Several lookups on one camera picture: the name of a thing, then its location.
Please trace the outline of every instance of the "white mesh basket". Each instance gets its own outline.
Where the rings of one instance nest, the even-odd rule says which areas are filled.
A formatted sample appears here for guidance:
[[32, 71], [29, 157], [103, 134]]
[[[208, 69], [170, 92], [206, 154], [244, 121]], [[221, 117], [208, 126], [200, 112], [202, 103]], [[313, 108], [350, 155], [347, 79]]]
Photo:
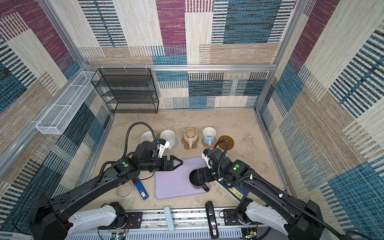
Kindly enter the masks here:
[[91, 92], [93, 85], [90, 80], [93, 76], [98, 78], [95, 72], [81, 72], [44, 115], [36, 128], [43, 134], [63, 134]]

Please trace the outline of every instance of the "wire shelf rack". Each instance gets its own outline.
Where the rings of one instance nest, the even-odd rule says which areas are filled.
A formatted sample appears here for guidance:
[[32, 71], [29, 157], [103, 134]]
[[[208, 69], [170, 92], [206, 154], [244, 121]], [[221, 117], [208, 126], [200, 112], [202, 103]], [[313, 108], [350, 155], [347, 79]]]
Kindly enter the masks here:
[[157, 113], [159, 98], [149, 69], [99, 68], [91, 83], [112, 113]]
[[93, 88], [91, 79], [94, 77], [97, 77], [95, 72], [81, 72], [44, 115], [36, 128], [43, 134], [63, 134], [91, 92]]

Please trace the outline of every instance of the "yellow label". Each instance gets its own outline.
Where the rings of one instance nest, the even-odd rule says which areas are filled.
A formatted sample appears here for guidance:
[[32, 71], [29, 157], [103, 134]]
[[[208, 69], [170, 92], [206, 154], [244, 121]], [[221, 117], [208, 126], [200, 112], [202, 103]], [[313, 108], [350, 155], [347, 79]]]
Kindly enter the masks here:
[[238, 198], [242, 198], [243, 197], [243, 195], [242, 195], [242, 193], [241, 192], [239, 192], [238, 190], [236, 190], [236, 188], [230, 188], [229, 189], [233, 194], [235, 194]]

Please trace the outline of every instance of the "carpet-textured wall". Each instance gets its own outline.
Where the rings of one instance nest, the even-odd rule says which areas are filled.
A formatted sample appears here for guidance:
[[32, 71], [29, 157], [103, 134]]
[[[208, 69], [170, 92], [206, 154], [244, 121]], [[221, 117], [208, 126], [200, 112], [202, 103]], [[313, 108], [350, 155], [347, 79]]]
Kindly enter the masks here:
[[52, 0], [102, 64], [271, 64], [296, 0]]
[[383, 21], [381, 0], [310, 0], [260, 110], [295, 195], [373, 239], [384, 239]]
[[0, 155], [78, 69], [37, 0], [0, 2]]
[[[104, 133], [110, 115], [103, 100], [92, 90], [75, 117], [60, 135], [39, 134], [0, 181], [0, 230], [30, 233], [28, 222], [34, 201], [49, 198], [80, 185]], [[12, 234], [2, 235], [12, 238]]]
[[152, 72], [159, 109], [254, 107], [268, 72]]

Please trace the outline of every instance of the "beige floor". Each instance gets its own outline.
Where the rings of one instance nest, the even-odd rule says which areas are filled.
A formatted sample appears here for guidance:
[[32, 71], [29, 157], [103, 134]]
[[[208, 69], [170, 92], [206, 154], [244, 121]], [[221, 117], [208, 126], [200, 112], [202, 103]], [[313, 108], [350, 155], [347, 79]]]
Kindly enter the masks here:
[[[198, 131], [201, 140], [202, 131], [205, 127], [216, 129], [217, 137], [228, 135], [234, 139], [235, 146], [227, 152], [232, 160], [242, 160], [250, 165], [257, 173], [267, 181], [281, 188], [281, 183], [263, 139], [259, 125], [251, 109], [220, 109], [202, 111], [166, 111], [158, 114], [117, 114], [111, 131], [107, 137], [92, 177], [100, 171], [105, 161], [120, 159], [124, 151], [124, 140], [129, 126], [137, 121], [148, 123], [154, 130], [157, 137], [163, 130], [171, 129], [179, 139], [179, 146], [173, 150], [166, 150], [165, 155], [175, 155], [182, 159], [186, 157], [200, 156], [204, 147], [199, 142], [196, 149], [184, 149], [181, 138], [188, 127]], [[135, 151], [136, 146], [141, 142], [141, 136], [148, 131], [144, 125], [134, 126], [129, 134], [128, 152]], [[140, 178], [150, 176], [149, 172], [142, 172]], [[144, 180], [143, 184], [149, 194], [149, 198], [142, 200], [137, 190], [130, 199], [118, 197], [116, 189], [113, 189], [86, 205], [83, 210], [100, 207], [103, 203], [119, 201], [126, 210], [139, 209], [163, 209], [168, 206], [171, 209], [204, 207], [207, 201], [212, 201], [215, 207], [234, 207], [238, 202], [217, 183], [212, 182], [208, 193], [180, 197], [174, 199], [159, 200], [154, 196], [154, 177]], [[249, 198], [263, 203], [253, 194]]]

